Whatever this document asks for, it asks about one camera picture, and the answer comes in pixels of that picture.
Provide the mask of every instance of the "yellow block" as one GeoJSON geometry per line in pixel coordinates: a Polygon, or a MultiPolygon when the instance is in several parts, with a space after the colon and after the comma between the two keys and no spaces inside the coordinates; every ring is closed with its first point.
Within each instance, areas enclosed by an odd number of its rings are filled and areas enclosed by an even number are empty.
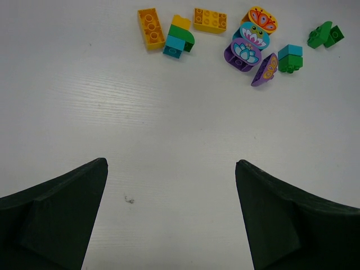
{"type": "Polygon", "coordinates": [[[252,23],[258,25],[269,35],[274,33],[277,29],[276,18],[262,7],[252,7],[244,18],[242,18],[241,24],[246,21],[251,21],[252,23]]]}
{"type": "Polygon", "coordinates": [[[148,50],[163,48],[165,38],[156,9],[138,10],[137,13],[146,48],[148,50]]]}
{"type": "Polygon", "coordinates": [[[171,24],[189,31],[191,20],[183,18],[180,15],[175,15],[171,24]]]}
{"type": "Polygon", "coordinates": [[[220,34],[226,31],[227,15],[210,10],[196,8],[193,16],[193,27],[196,30],[220,34]]]}

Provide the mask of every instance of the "purple block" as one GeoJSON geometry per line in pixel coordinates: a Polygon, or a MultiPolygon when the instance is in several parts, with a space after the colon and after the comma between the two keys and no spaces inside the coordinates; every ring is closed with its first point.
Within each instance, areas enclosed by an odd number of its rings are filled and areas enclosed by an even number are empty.
{"type": "Polygon", "coordinates": [[[279,61],[275,53],[270,54],[261,63],[258,72],[256,73],[251,86],[259,86],[274,78],[274,73],[277,71],[279,61]]]}
{"type": "Polygon", "coordinates": [[[261,62],[261,52],[244,38],[236,38],[224,51],[224,58],[242,72],[250,71],[261,62]]]}

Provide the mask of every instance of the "blue flower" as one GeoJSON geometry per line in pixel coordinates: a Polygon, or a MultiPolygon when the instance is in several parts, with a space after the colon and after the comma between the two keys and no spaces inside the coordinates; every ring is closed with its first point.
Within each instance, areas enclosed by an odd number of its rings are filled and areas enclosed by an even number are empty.
{"type": "Polygon", "coordinates": [[[259,59],[255,56],[255,51],[246,48],[243,43],[241,43],[240,45],[234,43],[234,51],[243,60],[247,61],[250,64],[254,64],[259,61],[259,59]]]}

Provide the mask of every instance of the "table surface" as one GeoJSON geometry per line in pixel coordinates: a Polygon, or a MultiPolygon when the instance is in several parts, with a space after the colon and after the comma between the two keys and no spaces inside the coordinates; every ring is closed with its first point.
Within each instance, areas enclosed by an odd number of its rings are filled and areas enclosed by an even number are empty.
{"type": "Polygon", "coordinates": [[[4,0],[0,197],[106,157],[109,177],[83,269],[253,269],[235,185],[246,159],[360,207],[360,2],[4,0]],[[223,51],[251,6],[278,30],[263,56],[303,46],[304,66],[253,88],[223,51]],[[194,7],[228,14],[180,60],[145,50],[137,10],[164,33],[194,7]],[[306,45],[324,21],[345,39],[306,45]]]}

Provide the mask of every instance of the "dark speck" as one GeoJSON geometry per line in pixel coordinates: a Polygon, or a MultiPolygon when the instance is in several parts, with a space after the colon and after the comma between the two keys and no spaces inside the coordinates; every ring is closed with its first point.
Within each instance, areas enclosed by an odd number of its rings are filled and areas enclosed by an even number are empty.
{"type": "Polygon", "coordinates": [[[128,196],[125,195],[125,201],[128,203],[128,204],[133,204],[135,203],[135,200],[134,199],[128,199],[128,196]]]}

